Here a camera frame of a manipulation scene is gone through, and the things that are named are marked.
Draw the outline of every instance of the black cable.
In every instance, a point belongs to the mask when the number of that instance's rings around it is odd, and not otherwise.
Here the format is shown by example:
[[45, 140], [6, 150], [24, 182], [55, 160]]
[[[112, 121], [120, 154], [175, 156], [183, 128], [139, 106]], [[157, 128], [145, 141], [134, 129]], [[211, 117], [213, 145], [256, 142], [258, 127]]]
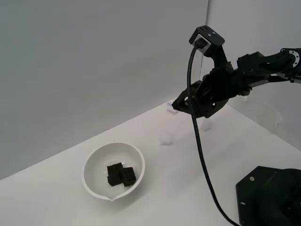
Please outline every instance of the black cable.
[[209, 174], [208, 174], [208, 170], [205, 164], [205, 159], [204, 159], [204, 155], [203, 155], [203, 150], [202, 150], [202, 145], [201, 145], [201, 140], [200, 140], [200, 135], [199, 135], [199, 131], [198, 131], [198, 123], [197, 123], [197, 119], [194, 113], [194, 102], [192, 100], [192, 90], [191, 90], [191, 69], [192, 69], [192, 63], [193, 63], [193, 58], [194, 55], [196, 53], [198, 49], [198, 46], [194, 46], [190, 58], [189, 58], [189, 63], [188, 63], [188, 70], [187, 70], [187, 92], [188, 92], [188, 105], [189, 105], [189, 110], [191, 113], [191, 118], [192, 118], [192, 123], [193, 123], [193, 128], [194, 128], [194, 132], [196, 135], [196, 140], [197, 140], [197, 146], [198, 146], [198, 154], [199, 154], [199, 158], [201, 160], [201, 164], [202, 164], [202, 168], [204, 171], [204, 175], [206, 178], [206, 181], [208, 183], [211, 195], [213, 197], [214, 203], [217, 207], [217, 209], [220, 211], [220, 213], [223, 215], [223, 217], [232, 225], [234, 226], [240, 226], [239, 224], [235, 223], [233, 220], [231, 220], [227, 214], [222, 210], [217, 198], [216, 198], [216, 194], [215, 191], [213, 189]]

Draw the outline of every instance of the white bowl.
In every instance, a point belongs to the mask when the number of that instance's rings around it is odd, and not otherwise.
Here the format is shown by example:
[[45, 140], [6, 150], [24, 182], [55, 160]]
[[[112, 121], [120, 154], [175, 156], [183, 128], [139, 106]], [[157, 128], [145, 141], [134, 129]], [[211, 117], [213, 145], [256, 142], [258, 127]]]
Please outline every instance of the white bowl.
[[[133, 167], [137, 178], [133, 186], [109, 185], [107, 166], [119, 162], [123, 167]], [[89, 156], [82, 172], [82, 182], [94, 197], [114, 201], [131, 193], [141, 182], [144, 171], [145, 160], [137, 147], [126, 143], [110, 143]]]

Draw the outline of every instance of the white tabletop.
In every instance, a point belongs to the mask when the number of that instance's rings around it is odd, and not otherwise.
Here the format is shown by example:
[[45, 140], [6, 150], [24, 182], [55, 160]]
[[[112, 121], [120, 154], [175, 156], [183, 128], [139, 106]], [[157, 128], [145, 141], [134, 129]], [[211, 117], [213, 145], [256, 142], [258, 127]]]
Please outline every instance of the white tabletop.
[[[238, 222], [235, 184], [258, 165], [301, 169], [301, 152], [228, 106], [213, 120], [211, 130], [201, 131], [205, 159], [222, 207]], [[165, 132], [173, 134], [173, 145], [159, 144]], [[129, 196], [98, 200], [84, 189], [81, 171], [92, 151], [114, 140], [142, 151], [145, 174]], [[1, 180], [0, 224], [229, 225], [207, 188], [190, 116], [172, 115], [165, 105]]]

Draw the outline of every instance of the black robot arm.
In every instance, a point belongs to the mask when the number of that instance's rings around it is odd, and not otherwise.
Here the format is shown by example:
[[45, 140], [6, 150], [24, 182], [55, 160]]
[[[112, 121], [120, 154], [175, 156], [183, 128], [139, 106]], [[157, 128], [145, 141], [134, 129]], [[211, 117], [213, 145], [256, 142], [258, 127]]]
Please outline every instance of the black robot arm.
[[[260, 52], [247, 54], [238, 58], [238, 68], [234, 70], [222, 48], [225, 40], [210, 27], [198, 27], [189, 42], [214, 61], [214, 69], [191, 85], [197, 118], [209, 118], [229, 98], [247, 96], [253, 87], [269, 82], [301, 83], [301, 48], [283, 48], [271, 56]], [[190, 114], [187, 96], [186, 89], [173, 102], [173, 108]]]

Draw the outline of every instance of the white wall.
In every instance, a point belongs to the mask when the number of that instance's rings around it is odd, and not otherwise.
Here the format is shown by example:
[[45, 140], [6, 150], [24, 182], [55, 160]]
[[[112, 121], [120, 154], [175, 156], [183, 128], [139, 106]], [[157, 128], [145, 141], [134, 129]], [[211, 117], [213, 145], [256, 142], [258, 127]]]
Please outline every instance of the white wall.
[[[299, 0], [210, 0], [207, 24], [225, 38], [226, 56], [237, 68], [237, 58], [247, 53], [300, 48], [300, 9]], [[202, 74], [212, 67], [204, 58]], [[254, 88], [247, 103], [237, 97], [229, 104], [301, 150], [300, 96], [300, 84], [274, 83]]]
[[177, 96], [206, 12], [207, 0], [0, 1], [0, 179]]

